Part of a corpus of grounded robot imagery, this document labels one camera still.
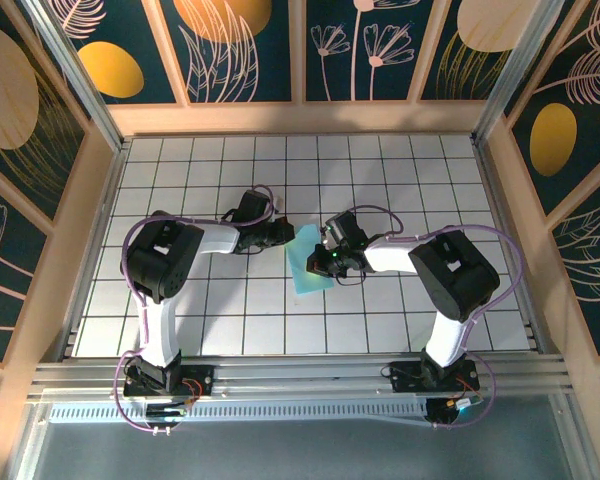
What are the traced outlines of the light blue cloth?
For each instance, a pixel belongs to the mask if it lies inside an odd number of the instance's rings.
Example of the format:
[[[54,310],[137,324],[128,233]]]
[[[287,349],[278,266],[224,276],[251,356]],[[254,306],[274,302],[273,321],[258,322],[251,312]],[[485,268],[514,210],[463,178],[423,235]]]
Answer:
[[[307,260],[314,253],[315,246],[320,243],[318,225],[308,224],[301,226],[296,231],[295,238],[285,245],[295,292],[298,295],[324,291],[334,286],[331,278],[307,270]]]

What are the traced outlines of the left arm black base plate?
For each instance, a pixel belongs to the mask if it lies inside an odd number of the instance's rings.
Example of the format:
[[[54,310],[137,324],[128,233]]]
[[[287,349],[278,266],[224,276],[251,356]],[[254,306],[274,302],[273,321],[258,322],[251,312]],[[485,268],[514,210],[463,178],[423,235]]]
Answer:
[[[125,397],[191,397],[193,394],[210,396],[213,387],[214,368],[210,365],[185,365],[182,367],[182,382],[170,392],[156,383],[145,379],[135,366],[125,370],[123,386]]]

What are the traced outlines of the aluminium corner post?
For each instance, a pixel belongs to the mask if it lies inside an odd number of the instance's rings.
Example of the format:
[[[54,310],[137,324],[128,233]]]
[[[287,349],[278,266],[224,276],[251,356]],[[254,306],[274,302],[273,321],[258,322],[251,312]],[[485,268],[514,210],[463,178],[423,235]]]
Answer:
[[[488,97],[485,109],[472,131],[471,139],[474,147],[480,147],[488,139],[505,106],[529,70],[546,36],[559,17],[564,1],[539,0],[538,5],[532,11],[531,18],[499,75]]]
[[[123,147],[124,136],[80,61],[72,42],[62,30],[52,7],[45,0],[17,0],[17,2],[27,11],[32,23],[38,28],[42,39],[63,68],[77,97],[89,112],[107,144],[115,153],[119,153]]]

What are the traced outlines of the aluminium table side rail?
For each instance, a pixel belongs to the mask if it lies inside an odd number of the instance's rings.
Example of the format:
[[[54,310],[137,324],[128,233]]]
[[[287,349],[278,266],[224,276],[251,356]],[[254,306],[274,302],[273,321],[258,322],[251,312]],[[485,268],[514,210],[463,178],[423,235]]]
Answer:
[[[53,348],[49,350],[52,362],[62,362],[71,353],[71,340],[79,329],[85,306],[91,292],[93,276],[97,270],[100,249],[108,228],[110,216],[116,202],[121,177],[129,156],[132,141],[124,138],[118,152],[112,158],[112,164],[106,176],[99,203],[96,206],[86,249],[74,282],[70,301],[63,320],[62,328]]]
[[[498,352],[529,350],[539,354],[553,354],[556,352],[556,347],[532,292],[522,244],[493,156],[484,144],[480,147],[473,146],[473,151],[494,227],[507,234],[516,243],[515,247],[511,247],[504,240],[500,242],[507,267],[505,277],[514,281],[517,275],[521,276],[518,286],[505,300],[513,302],[515,306],[504,308],[502,305],[497,305],[485,313],[492,349]]]

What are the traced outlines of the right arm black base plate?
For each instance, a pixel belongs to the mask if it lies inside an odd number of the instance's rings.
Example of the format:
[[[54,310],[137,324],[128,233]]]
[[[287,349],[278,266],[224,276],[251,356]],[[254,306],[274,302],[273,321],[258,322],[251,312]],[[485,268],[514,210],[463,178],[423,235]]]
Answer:
[[[424,361],[396,361],[388,367],[394,393],[462,393],[466,385],[480,389],[476,365],[471,360],[442,370]]]

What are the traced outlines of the aluminium frame rail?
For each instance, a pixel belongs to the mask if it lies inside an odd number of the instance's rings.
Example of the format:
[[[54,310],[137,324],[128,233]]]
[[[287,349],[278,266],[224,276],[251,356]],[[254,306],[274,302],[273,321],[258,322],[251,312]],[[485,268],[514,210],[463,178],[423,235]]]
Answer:
[[[388,398],[392,394],[389,366],[420,364],[416,354],[189,357],[184,366],[213,369],[211,399],[215,401],[322,400]],[[567,394],[574,390],[559,354],[533,351],[486,352],[475,357],[482,395]],[[114,375],[114,358],[71,358],[41,363],[26,396],[34,402],[107,402],[113,388],[124,383]]]

